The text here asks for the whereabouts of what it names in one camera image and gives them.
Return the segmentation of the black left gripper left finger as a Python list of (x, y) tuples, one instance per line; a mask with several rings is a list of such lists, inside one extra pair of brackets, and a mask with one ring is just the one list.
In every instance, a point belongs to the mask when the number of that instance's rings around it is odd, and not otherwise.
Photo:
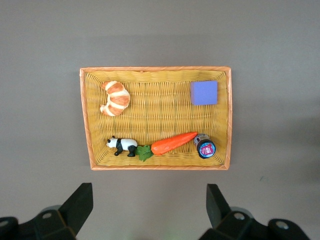
[(93, 186), (82, 183), (58, 208), (19, 224), (13, 216), (0, 219), (2, 240), (75, 240), (93, 210)]

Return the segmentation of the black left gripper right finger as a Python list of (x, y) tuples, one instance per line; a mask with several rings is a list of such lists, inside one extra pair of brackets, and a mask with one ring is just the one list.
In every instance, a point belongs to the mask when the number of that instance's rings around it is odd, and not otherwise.
[(217, 184), (207, 184), (206, 211), (211, 223), (201, 240), (308, 240), (294, 222), (274, 218), (267, 225), (242, 210), (232, 210)]

